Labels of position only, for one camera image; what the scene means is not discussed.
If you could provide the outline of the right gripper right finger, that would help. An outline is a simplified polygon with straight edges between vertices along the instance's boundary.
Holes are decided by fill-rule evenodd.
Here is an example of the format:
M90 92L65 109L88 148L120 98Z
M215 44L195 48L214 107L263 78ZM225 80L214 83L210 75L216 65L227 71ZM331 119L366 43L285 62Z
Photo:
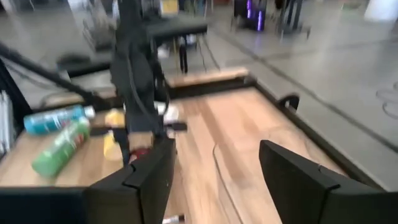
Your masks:
M259 161L282 223L397 224L397 192L360 183L269 140L260 142Z

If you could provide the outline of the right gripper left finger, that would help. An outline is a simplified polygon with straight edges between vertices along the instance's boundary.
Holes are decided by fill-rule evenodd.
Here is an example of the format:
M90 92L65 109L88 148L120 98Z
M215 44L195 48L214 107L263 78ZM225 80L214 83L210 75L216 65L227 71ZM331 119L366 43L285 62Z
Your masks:
M174 139L157 140L141 158L89 186L87 222L161 223L174 179Z

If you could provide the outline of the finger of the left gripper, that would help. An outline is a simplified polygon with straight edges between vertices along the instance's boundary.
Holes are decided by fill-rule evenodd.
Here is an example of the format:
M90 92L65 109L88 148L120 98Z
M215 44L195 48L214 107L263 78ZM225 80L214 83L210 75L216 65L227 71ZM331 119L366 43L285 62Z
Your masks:
M127 166L130 160L129 139L126 129L113 129L114 140L121 148L123 165Z

